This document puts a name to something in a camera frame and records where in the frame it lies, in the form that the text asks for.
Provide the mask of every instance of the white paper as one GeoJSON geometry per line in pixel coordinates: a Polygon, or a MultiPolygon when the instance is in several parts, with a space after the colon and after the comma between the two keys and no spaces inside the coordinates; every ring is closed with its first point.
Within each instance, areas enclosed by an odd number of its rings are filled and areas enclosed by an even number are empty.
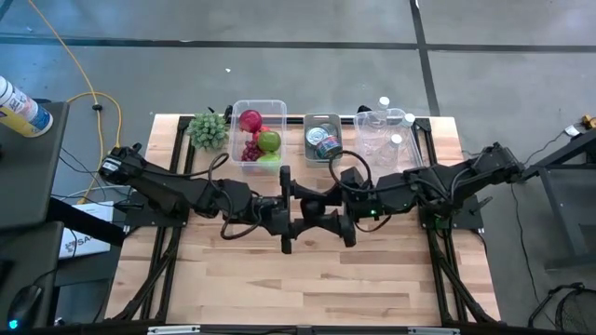
{"type": "MultiPolygon", "coordinates": [[[[108,206],[112,206],[114,201],[105,201],[99,204],[106,206],[101,206],[98,204],[85,204],[73,205],[73,207],[82,210],[89,215],[93,215],[98,219],[112,222],[114,217],[114,208],[108,206]]],[[[62,232],[62,243],[59,259],[110,251],[110,245],[108,243],[96,240],[95,238],[76,231],[73,231],[73,233],[76,236],[76,255],[73,255],[75,252],[75,238],[73,237],[70,229],[64,228],[64,231],[62,232]]]]}

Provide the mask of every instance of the yellow cable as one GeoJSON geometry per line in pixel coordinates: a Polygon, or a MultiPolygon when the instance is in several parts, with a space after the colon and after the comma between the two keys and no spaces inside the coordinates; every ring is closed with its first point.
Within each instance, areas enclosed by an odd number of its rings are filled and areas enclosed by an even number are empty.
{"type": "Polygon", "coordinates": [[[77,94],[74,97],[70,98],[69,100],[67,100],[66,102],[71,103],[81,97],[85,97],[88,95],[93,95],[95,94],[96,96],[101,96],[101,97],[105,97],[107,98],[109,101],[111,101],[117,112],[118,112],[118,131],[115,134],[115,146],[116,147],[120,147],[120,133],[122,132],[122,108],[120,107],[120,104],[118,103],[118,101],[116,101],[114,98],[112,98],[110,95],[106,94],[106,93],[102,93],[102,92],[85,92],[85,93],[81,93],[81,94],[77,94]]]}
{"type": "MultiPolygon", "coordinates": [[[[58,39],[58,41],[62,44],[62,46],[64,47],[64,50],[66,50],[66,52],[70,55],[70,57],[73,59],[74,63],[76,64],[76,66],[78,67],[78,70],[81,72],[81,74],[83,75],[83,78],[85,78],[85,81],[87,82],[87,85],[89,86],[89,91],[90,92],[85,92],[85,93],[81,93],[78,94],[72,98],[70,98],[67,102],[71,103],[81,97],[85,97],[87,95],[93,96],[93,101],[95,102],[95,104],[99,104],[98,100],[97,100],[97,96],[103,96],[107,99],[109,99],[116,107],[116,109],[118,110],[118,131],[116,132],[115,135],[115,146],[119,147],[120,146],[120,132],[122,130],[122,109],[120,108],[120,104],[118,104],[118,102],[110,97],[109,95],[105,94],[105,93],[101,93],[101,92],[96,92],[95,89],[93,89],[93,85],[91,85],[91,82],[89,81],[89,78],[87,77],[87,74],[85,73],[85,70],[83,70],[83,67],[81,66],[81,64],[78,62],[78,60],[76,59],[75,55],[73,54],[73,52],[71,52],[71,49],[68,48],[66,46],[66,44],[64,43],[64,41],[62,41],[62,38],[60,37],[60,35],[56,32],[56,30],[54,29],[54,27],[52,27],[52,25],[49,23],[49,21],[46,19],[46,17],[44,16],[44,14],[42,14],[42,12],[39,10],[39,8],[37,8],[37,6],[34,4],[33,0],[29,0],[29,5],[31,5],[31,7],[37,12],[37,14],[39,15],[39,17],[41,18],[41,20],[44,21],[44,23],[46,24],[46,26],[49,28],[49,30],[51,30],[54,33],[54,36],[56,36],[56,38],[58,39]]],[[[102,166],[102,159],[103,159],[103,135],[102,135],[102,115],[100,113],[100,111],[97,111],[97,132],[100,138],[100,159],[99,159],[99,163],[98,166],[96,168],[96,170],[99,170],[100,167],[102,166]]],[[[89,191],[91,190],[91,188],[93,187],[93,183],[95,182],[95,179],[93,179],[91,181],[91,184],[89,185],[89,187],[87,188],[87,190],[85,191],[85,194],[83,195],[83,197],[81,198],[81,200],[79,200],[77,203],[78,204],[85,204],[85,202],[87,201],[87,195],[89,193],[89,191]]]]}
{"type": "MultiPolygon", "coordinates": [[[[118,111],[118,131],[115,134],[115,146],[119,147],[120,146],[120,132],[122,130],[122,108],[120,107],[120,104],[118,103],[118,101],[116,101],[110,95],[108,95],[106,93],[102,93],[102,92],[94,92],[94,93],[95,93],[95,95],[102,96],[102,97],[105,97],[108,100],[110,100],[116,107],[116,110],[118,111]]],[[[77,94],[74,97],[67,100],[66,102],[72,103],[73,101],[75,101],[79,98],[82,98],[82,97],[86,97],[88,95],[93,95],[93,93],[85,92],[85,93],[77,94]]],[[[103,158],[104,152],[103,152],[103,135],[102,135],[102,114],[99,111],[96,113],[97,113],[97,133],[100,138],[100,160],[99,160],[97,168],[95,170],[99,171],[99,169],[102,167],[102,158],[103,158]]],[[[83,197],[77,202],[77,204],[80,205],[80,204],[85,204],[87,202],[87,199],[86,199],[87,195],[91,191],[91,188],[93,187],[93,184],[95,183],[95,180],[97,179],[97,176],[95,176],[95,177],[96,178],[91,179],[91,183],[89,184],[89,187],[83,194],[83,197]]]]}
{"type": "Polygon", "coordinates": [[[66,52],[68,52],[68,54],[74,60],[74,63],[78,67],[78,70],[81,72],[81,74],[85,78],[85,81],[87,82],[87,85],[89,86],[89,90],[91,91],[91,94],[93,95],[93,100],[95,101],[95,104],[99,104],[97,102],[97,97],[95,96],[95,89],[93,89],[93,85],[91,85],[91,82],[89,81],[89,78],[87,77],[87,74],[85,73],[85,70],[83,70],[83,67],[81,66],[81,64],[78,62],[78,60],[76,60],[76,57],[71,52],[71,49],[66,46],[64,41],[62,41],[61,37],[58,35],[58,33],[56,33],[56,30],[54,30],[54,27],[52,27],[52,25],[49,24],[49,22],[46,20],[46,17],[44,16],[44,14],[42,14],[41,11],[39,10],[39,8],[37,8],[37,6],[34,4],[34,0],[29,0],[29,5],[31,5],[31,7],[33,7],[35,9],[37,14],[41,18],[41,20],[43,20],[46,23],[46,26],[49,28],[49,30],[51,30],[54,33],[54,36],[56,36],[56,38],[58,38],[58,40],[60,41],[60,43],[66,50],[66,52]]]}

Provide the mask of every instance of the wooden table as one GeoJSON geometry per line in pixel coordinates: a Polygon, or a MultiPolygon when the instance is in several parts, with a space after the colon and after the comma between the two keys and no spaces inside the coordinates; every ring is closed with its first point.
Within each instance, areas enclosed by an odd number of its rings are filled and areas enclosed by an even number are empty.
{"type": "MultiPolygon", "coordinates": [[[[156,115],[147,160],[169,167],[178,119],[177,114],[156,115]]],[[[433,117],[430,121],[439,162],[443,165],[460,162],[462,154],[454,119],[433,117]]],[[[306,187],[326,190],[332,185],[329,171],[307,168],[301,158],[302,126],[289,126],[289,129],[287,155],[292,178],[306,187]]],[[[343,133],[345,148],[349,149],[354,143],[354,131],[344,127],[343,133]]],[[[188,139],[183,144],[183,153],[187,143],[188,139]]],[[[214,156],[198,152],[194,169],[206,168],[214,156]]],[[[340,169],[356,164],[356,159],[345,157],[340,169]]],[[[217,169],[214,177],[246,181],[261,194],[280,194],[278,175],[245,176],[231,162],[217,169]]],[[[291,208],[291,216],[299,217],[298,201],[292,200],[291,208]]],[[[311,229],[293,242],[291,255],[282,254],[279,237],[270,236],[264,229],[235,241],[224,241],[219,237],[222,223],[221,218],[208,220],[195,214],[189,218],[178,251],[168,323],[395,326],[440,323],[427,236],[419,228],[416,210],[394,216],[375,233],[357,231],[358,243],[353,248],[346,248],[342,240],[324,230],[311,229]]],[[[155,228],[141,228],[126,240],[107,316],[120,312],[147,276],[155,234],[155,228]]],[[[454,245],[462,280],[487,313],[499,319],[480,239],[470,232],[455,231],[454,245]]],[[[453,291],[450,285],[446,289],[450,311],[455,317],[453,291]]],[[[154,296],[154,306],[159,296],[154,296]]]]}

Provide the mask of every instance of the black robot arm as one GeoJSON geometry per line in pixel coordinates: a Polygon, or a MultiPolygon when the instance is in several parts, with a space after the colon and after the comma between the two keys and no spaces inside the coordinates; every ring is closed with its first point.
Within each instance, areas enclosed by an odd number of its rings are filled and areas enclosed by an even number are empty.
{"type": "Polygon", "coordinates": [[[363,218],[379,220],[382,215],[410,211],[418,205],[438,218],[448,218],[462,207],[463,201],[489,184],[513,182],[523,170],[509,149],[498,143],[460,164],[445,167],[420,167],[381,177],[376,187],[371,182],[366,162],[355,155],[367,168],[367,179],[353,167],[338,178],[326,192],[317,192],[291,180],[289,167],[281,167],[281,195],[261,196],[242,181],[213,180],[211,172],[227,160],[218,156],[209,170],[189,175],[174,174],[147,162],[140,154],[140,144],[131,148],[114,148],[103,160],[100,175],[105,180],[130,185],[149,199],[148,206],[166,216],[179,217],[192,209],[196,214],[214,218],[220,211],[225,223],[221,237],[234,239],[263,227],[271,235],[279,235],[284,253],[291,253],[291,240],[310,228],[325,229],[344,239],[346,247],[356,245],[355,223],[363,218]],[[207,179],[196,178],[208,175],[207,179]],[[300,199],[302,218],[290,218],[291,198],[300,199]],[[326,214],[326,207],[344,207],[326,214]],[[243,233],[227,235],[228,224],[245,224],[243,233]]]}

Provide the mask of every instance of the concrete floor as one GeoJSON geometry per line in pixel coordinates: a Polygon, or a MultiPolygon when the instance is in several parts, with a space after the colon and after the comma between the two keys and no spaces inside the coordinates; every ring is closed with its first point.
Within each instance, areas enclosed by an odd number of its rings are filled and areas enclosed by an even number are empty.
{"type": "MultiPolygon", "coordinates": [[[[205,41],[415,43],[407,0],[61,0],[39,2],[65,36],[205,41]]],[[[428,43],[483,45],[596,44],[590,0],[419,0],[428,43]]],[[[3,36],[48,35],[28,7],[14,1],[0,20],[3,36]]],[[[280,99],[289,113],[353,114],[388,96],[392,105],[430,115],[416,50],[73,47],[94,87],[124,109],[122,143],[146,143],[156,113],[222,109],[241,99],[280,99]]],[[[596,53],[429,52],[440,114],[454,116],[464,149],[500,141],[521,161],[596,104],[596,53]]],[[[34,97],[64,101],[87,91],[56,46],[2,45],[0,74],[34,97]]],[[[98,160],[91,99],[71,108],[64,147],[88,168],[98,160]]],[[[105,103],[106,146],[114,144],[115,110],[105,103]]],[[[563,145],[560,139],[552,148],[563,145]]],[[[59,166],[54,193],[88,185],[88,176],[59,166]]],[[[542,299],[558,284],[596,287],[596,269],[546,273],[546,260],[568,255],[542,185],[516,185],[525,243],[542,299]]],[[[504,321],[524,325],[537,303],[522,256],[508,186],[486,188],[482,210],[494,289],[504,321]]],[[[94,199],[101,199],[94,194],[94,199]]],[[[113,271],[109,266],[105,271],[113,271]]],[[[90,321],[105,284],[72,287],[59,314],[90,321]]],[[[539,317],[536,325],[552,328],[539,317]]]]}

